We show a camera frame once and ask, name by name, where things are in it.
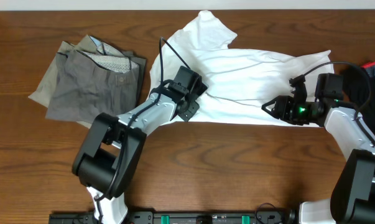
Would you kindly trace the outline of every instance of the dark gray cloth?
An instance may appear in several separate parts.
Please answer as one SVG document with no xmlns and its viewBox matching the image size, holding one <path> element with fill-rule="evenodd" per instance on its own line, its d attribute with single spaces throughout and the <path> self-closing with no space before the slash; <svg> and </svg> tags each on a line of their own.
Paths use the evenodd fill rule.
<svg viewBox="0 0 375 224">
<path fill-rule="evenodd" d="M 135 108 L 139 67 L 126 73 L 97 65 L 77 50 L 57 54 L 57 87 L 47 119 L 92 123 L 97 115 L 123 114 Z"/>
</svg>

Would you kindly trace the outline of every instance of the robotic arm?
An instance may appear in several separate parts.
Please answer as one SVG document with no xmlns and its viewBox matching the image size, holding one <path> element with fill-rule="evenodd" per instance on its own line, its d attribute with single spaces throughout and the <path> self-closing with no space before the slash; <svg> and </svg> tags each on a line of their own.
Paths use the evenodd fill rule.
<svg viewBox="0 0 375 224">
<path fill-rule="evenodd" d="M 132 111 L 117 117 L 102 113 L 95 118 L 72 172 L 96 202 L 95 218 L 100 223 L 119 224 L 125 219 L 123 193 L 133 178 L 146 137 L 176 115 L 188 121 L 199 109 L 196 99 L 206 89 L 199 74 L 180 67 L 173 81 L 153 89 L 149 99 Z M 121 149 L 119 155 L 102 149 L 101 143 Z"/>
<path fill-rule="evenodd" d="M 348 64 L 363 73 L 368 81 L 359 67 Z M 341 75 L 320 74 L 316 100 L 306 102 L 304 81 L 308 73 L 290 80 L 294 97 L 278 96 L 264 104 L 262 109 L 290 124 L 316 123 L 325 127 L 335 138 L 347 162 L 330 199 L 300 205 L 299 223 L 375 223 L 375 135 L 359 113 L 370 100 L 371 86 L 369 99 L 357 109 L 355 105 L 342 101 Z M 270 105 L 274 105 L 271 110 L 267 108 Z"/>
</svg>

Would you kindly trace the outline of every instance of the red object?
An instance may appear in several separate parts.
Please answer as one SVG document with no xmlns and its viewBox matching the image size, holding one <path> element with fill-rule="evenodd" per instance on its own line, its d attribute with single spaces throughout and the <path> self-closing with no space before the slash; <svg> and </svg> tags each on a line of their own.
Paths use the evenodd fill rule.
<svg viewBox="0 0 375 224">
<path fill-rule="evenodd" d="M 361 68 L 369 68 L 369 67 L 372 67 L 372 66 L 375 66 L 375 62 L 369 62 L 367 64 L 364 64 L 361 66 Z"/>
</svg>

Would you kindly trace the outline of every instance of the wooden surface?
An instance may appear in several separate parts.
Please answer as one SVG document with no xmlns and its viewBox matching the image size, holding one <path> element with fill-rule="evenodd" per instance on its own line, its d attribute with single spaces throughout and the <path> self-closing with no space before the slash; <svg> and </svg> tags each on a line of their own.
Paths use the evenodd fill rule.
<svg viewBox="0 0 375 224">
<path fill-rule="evenodd" d="M 238 34 L 231 48 L 332 60 L 375 60 L 375 11 L 214 11 Z M 45 119 L 28 99 L 61 41 L 95 35 L 147 58 L 198 11 L 0 12 L 0 223 L 46 223 L 53 211 L 93 208 L 71 164 L 87 133 Z M 331 195 L 345 160 L 321 128 L 177 123 L 147 139 L 126 203 L 176 210 L 254 210 Z"/>
</svg>

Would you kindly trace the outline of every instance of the wire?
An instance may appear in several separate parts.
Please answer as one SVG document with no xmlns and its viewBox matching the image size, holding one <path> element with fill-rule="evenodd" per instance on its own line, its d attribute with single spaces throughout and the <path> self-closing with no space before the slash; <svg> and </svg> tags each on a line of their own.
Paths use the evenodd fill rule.
<svg viewBox="0 0 375 224">
<path fill-rule="evenodd" d="M 260 223 L 260 224 L 264 224 L 260 219 L 258 219 L 258 217 L 257 217 L 257 213 L 260 211 L 260 209 L 261 209 L 261 207 L 263 207 L 263 206 L 265 206 L 265 205 L 270 205 L 270 206 L 272 206 L 274 209 L 277 209 L 274 205 L 272 205 L 271 203 L 263 203 L 263 204 L 261 204 L 257 209 L 256 209 L 256 212 L 255 212 L 255 219 Z"/>
<path fill-rule="evenodd" d="M 162 60 L 162 41 L 164 41 L 168 46 L 169 48 L 175 53 L 175 55 L 183 62 L 183 64 L 190 69 L 190 67 L 187 65 L 187 63 L 181 58 L 181 56 L 176 52 L 176 50 L 167 42 L 167 40 L 165 40 L 163 37 L 160 38 L 160 41 L 159 41 L 159 54 L 160 54 L 160 71 L 161 71 L 161 78 L 160 78 L 160 86 L 165 86 L 166 84 L 169 84 L 172 82 L 172 80 L 166 80 L 164 81 L 164 62 Z M 140 111 L 138 111 L 136 114 L 132 115 L 131 119 L 129 120 L 127 126 L 126 126 L 126 130 L 124 132 L 124 136 L 123 136 L 123 139 L 122 139 L 122 144 L 121 144 L 121 148 L 119 150 L 119 158 L 118 158 L 118 162 L 117 162 L 117 166 L 116 166 L 116 170 L 115 170 L 115 173 L 113 175 L 113 178 L 111 179 L 111 182 L 110 184 L 108 185 L 108 188 L 106 190 L 106 192 L 100 196 L 100 197 L 95 197 L 95 202 L 96 202 L 96 206 L 98 207 L 98 211 L 99 211 L 99 223 L 101 223 L 102 219 L 103 219 L 103 214 L 101 212 L 101 205 L 100 205 L 100 201 L 102 199 L 104 199 L 105 197 L 107 197 L 107 195 L 109 195 L 109 193 L 112 191 L 113 189 L 113 185 L 116 181 L 116 179 L 118 178 L 118 175 L 119 175 L 119 172 L 121 170 L 121 165 L 122 165 L 122 161 L 123 161 L 123 158 L 124 158 L 124 154 L 125 154 L 125 147 L 127 145 L 127 136 L 128 136 L 128 132 L 132 126 L 132 123 L 135 122 L 135 120 L 137 119 L 137 117 L 142 114 L 143 112 L 145 112 L 146 110 L 148 110 L 149 108 L 151 108 L 152 106 L 156 105 L 159 100 L 160 100 L 160 97 L 161 97 L 161 92 L 158 93 L 158 96 L 157 98 L 149 105 L 147 105 L 145 108 L 141 109 Z"/>
<path fill-rule="evenodd" d="M 359 126 L 360 130 L 364 133 L 364 135 L 371 141 L 371 144 L 375 147 L 375 139 L 367 132 L 367 130 L 364 128 L 363 124 L 361 124 L 360 119 L 358 117 L 358 114 L 362 112 L 370 103 L 372 96 L 372 88 L 371 88 L 371 82 L 369 81 L 369 78 L 367 74 L 356 64 L 350 63 L 350 62 L 327 62 L 323 63 L 321 65 L 317 65 L 316 67 L 310 69 L 308 72 L 304 73 L 303 76 L 308 75 L 310 72 L 324 66 L 324 65 L 330 65 L 330 64 L 343 64 L 343 65 L 349 65 L 350 67 L 353 67 L 354 69 L 357 70 L 357 72 L 360 73 L 360 75 L 366 80 L 367 86 L 368 86 L 368 98 L 367 100 L 359 107 L 357 108 L 356 106 L 354 109 L 356 112 L 354 113 L 354 120 L 356 121 L 356 124 Z"/>
</svg>

